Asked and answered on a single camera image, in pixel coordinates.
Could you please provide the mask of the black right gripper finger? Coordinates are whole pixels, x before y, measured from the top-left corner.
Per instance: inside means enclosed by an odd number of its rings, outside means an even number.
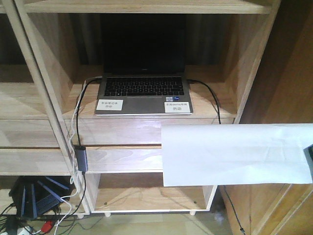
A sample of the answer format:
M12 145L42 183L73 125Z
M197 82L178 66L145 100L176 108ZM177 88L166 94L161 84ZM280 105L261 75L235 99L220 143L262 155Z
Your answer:
M313 168L313 145L306 147L304 150L304 155L308 162L308 166L310 169Z

